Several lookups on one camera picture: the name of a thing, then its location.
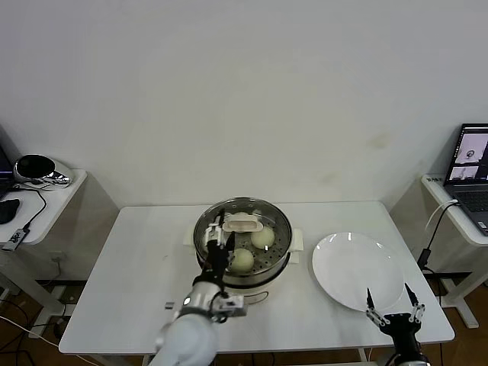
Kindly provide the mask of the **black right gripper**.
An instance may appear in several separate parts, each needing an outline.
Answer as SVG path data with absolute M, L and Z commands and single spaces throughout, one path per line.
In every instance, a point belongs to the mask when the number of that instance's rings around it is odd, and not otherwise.
M 366 315 L 376 326 L 380 326 L 380 331 L 383 334 L 392 338 L 398 354 L 419 352 L 416 333 L 420 330 L 420 323 L 425 312 L 425 304 L 419 302 L 416 294 L 407 283 L 405 283 L 405 289 L 413 307 L 410 314 L 396 313 L 382 316 L 376 311 L 370 289 L 367 288 Z

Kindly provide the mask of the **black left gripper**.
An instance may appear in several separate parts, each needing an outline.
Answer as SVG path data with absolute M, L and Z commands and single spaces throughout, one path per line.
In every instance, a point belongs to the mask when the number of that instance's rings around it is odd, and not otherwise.
M 225 290 L 223 276 L 226 268 L 233 260 L 233 253 L 236 246 L 236 233 L 231 232 L 226 240 L 226 247 L 220 245 L 223 241 L 223 221 L 225 211 L 220 210 L 214 214 L 206 214 L 207 227 L 204 231 L 203 248 L 208 251 L 208 267 L 204 271 L 204 279 L 218 286 L 221 291 Z M 216 241 L 218 245 L 209 245 Z

